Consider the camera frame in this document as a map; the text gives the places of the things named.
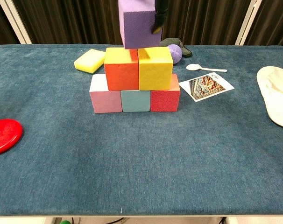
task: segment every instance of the light blue block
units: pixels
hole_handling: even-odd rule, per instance
[[[123,112],[150,111],[151,91],[123,90],[121,99]]]

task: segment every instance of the white plastic spoon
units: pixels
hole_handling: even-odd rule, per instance
[[[189,64],[186,66],[187,70],[190,71],[196,71],[196,70],[206,70],[206,71],[221,71],[221,72],[227,72],[226,69],[207,69],[207,68],[202,68],[199,64]]]

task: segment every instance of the dark curtain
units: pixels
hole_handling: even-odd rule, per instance
[[[170,0],[163,39],[235,44],[250,0]],[[117,0],[14,0],[33,43],[121,44]]]
[[[170,0],[163,38],[234,45],[250,0]]]
[[[0,44],[20,43],[6,14],[0,6]]]
[[[262,1],[245,44],[283,45],[283,0]]]

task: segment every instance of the red weight plate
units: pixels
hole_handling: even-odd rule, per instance
[[[22,136],[21,124],[13,119],[0,120],[0,154],[9,150]]]

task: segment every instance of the stacked block tower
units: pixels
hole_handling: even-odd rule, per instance
[[[180,88],[170,50],[159,47],[161,32],[151,33],[155,0],[119,0],[119,20],[124,47],[107,48],[105,74],[92,77],[94,112],[177,111]]]

